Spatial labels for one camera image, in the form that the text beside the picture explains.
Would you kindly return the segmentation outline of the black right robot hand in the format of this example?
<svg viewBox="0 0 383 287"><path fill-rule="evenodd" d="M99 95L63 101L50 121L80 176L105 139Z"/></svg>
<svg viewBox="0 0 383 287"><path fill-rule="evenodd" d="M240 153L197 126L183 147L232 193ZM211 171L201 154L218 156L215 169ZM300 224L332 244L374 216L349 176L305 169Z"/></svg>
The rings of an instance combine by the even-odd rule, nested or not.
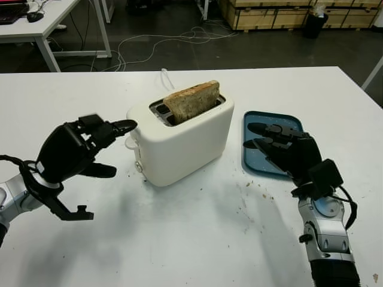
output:
<svg viewBox="0 0 383 287"><path fill-rule="evenodd" d="M321 163L322 158L309 133L265 123L249 123L247 129L259 137L245 141L244 148L259 150L266 161L285 172L297 187L311 181L308 170Z"/></svg>

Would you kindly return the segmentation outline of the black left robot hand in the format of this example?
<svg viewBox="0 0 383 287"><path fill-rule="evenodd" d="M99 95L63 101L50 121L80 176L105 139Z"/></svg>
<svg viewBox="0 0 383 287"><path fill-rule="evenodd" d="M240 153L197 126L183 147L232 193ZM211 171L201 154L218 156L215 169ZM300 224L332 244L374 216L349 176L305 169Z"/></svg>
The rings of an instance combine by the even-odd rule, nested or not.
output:
<svg viewBox="0 0 383 287"><path fill-rule="evenodd" d="M112 178L117 168L95 162L102 149L137 127L134 120L109 122L97 114L65 122L53 130L43 143L37 169L46 181L60 183L75 175Z"/></svg>

